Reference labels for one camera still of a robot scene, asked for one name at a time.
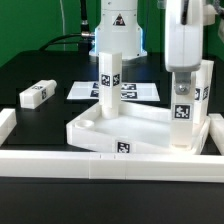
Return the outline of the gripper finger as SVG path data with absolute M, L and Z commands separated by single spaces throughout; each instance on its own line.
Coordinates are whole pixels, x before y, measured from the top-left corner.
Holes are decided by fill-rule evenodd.
M 190 72 L 175 72 L 174 87 L 177 95 L 188 95 L 191 87 Z

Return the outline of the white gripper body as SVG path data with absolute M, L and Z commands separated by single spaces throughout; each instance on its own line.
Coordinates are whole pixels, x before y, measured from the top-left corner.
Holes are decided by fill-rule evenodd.
M 165 66 L 169 72 L 200 68 L 203 46 L 202 0 L 167 0 Z

